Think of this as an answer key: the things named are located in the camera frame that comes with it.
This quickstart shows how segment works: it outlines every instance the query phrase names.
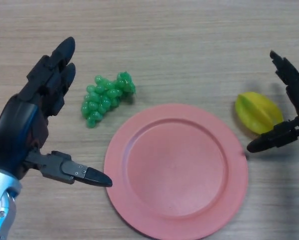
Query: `screw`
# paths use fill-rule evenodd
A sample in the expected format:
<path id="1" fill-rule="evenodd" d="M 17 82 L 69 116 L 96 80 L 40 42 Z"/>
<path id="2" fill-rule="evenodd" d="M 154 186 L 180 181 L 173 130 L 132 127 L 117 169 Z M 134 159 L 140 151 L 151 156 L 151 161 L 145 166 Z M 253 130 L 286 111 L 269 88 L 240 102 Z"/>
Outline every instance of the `screw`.
<path id="1" fill-rule="evenodd" d="M 5 217 L 5 212 L 4 211 L 0 211 L 0 218 L 4 218 Z"/>

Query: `robotic hand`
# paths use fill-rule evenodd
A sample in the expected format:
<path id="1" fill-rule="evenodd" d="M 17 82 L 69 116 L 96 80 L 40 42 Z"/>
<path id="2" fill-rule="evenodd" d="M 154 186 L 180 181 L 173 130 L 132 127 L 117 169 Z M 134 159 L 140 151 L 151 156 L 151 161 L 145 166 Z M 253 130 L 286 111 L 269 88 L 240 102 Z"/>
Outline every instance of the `robotic hand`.
<path id="1" fill-rule="evenodd" d="M 253 140 L 247 150 L 251 153 L 265 151 L 273 147 L 282 147 L 296 141 L 299 137 L 299 72 L 286 59 L 274 51 L 270 52 L 272 62 L 277 68 L 276 74 L 287 85 L 286 92 L 296 109 L 297 116 L 292 121 L 283 121 L 274 129 Z"/>
<path id="2" fill-rule="evenodd" d="M 69 37 L 51 56 L 44 55 L 27 75 L 27 84 L 8 100 L 0 115 L 0 240 L 8 237 L 16 216 L 15 199 L 22 188 L 20 180 L 29 169 L 67 184 L 77 180 L 112 186 L 107 175 L 72 161 L 68 154 L 40 153 L 49 135 L 48 117 L 60 112 L 74 80 L 75 65 L 68 64 L 74 51 L 75 41 Z"/>

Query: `bunch of grapes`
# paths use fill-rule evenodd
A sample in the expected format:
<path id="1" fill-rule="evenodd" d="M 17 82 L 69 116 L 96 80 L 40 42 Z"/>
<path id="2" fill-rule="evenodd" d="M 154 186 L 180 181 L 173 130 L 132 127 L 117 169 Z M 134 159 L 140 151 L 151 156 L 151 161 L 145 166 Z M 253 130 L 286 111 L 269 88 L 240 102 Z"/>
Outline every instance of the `bunch of grapes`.
<path id="1" fill-rule="evenodd" d="M 136 93 L 132 77 L 127 72 L 120 72 L 114 81 L 97 75 L 95 83 L 86 87 L 87 95 L 80 109 L 88 128 L 94 128 L 106 112 L 117 108 L 122 99 Z"/>

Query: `wooden table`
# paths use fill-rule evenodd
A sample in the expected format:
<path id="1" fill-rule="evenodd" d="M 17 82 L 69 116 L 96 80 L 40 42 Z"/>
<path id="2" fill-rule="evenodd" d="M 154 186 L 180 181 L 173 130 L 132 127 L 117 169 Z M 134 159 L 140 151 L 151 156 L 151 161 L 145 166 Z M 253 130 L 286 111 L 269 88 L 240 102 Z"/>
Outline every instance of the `wooden table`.
<path id="1" fill-rule="evenodd" d="M 65 106 L 50 119 L 42 150 L 59 150 L 102 170 L 107 146 L 132 115 L 157 104 L 192 104 L 237 134 L 237 94 L 267 95 L 287 119 L 296 115 L 275 75 L 270 50 L 299 70 L 299 0 L 0 0 L 0 113 L 44 54 L 76 40 L 76 78 Z M 95 129 L 80 115 L 94 76 L 128 71 L 135 105 L 122 104 Z M 248 156 L 249 189 L 235 218 L 208 240 L 299 240 L 299 140 Z M 21 181 L 11 240 L 143 239 L 115 214 L 106 192 L 67 185 L 30 171 Z"/>

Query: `pink plate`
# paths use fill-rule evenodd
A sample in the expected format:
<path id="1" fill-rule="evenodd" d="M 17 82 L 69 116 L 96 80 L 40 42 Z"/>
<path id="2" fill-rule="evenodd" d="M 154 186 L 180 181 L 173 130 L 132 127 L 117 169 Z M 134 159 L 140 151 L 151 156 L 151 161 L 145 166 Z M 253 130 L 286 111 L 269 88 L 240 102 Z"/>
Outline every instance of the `pink plate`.
<path id="1" fill-rule="evenodd" d="M 184 104 L 146 109 L 112 138 L 107 193 L 133 228 L 160 240 L 197 240 L 225 226 L 244 201 L 248 165 L 232 131 Z"/>

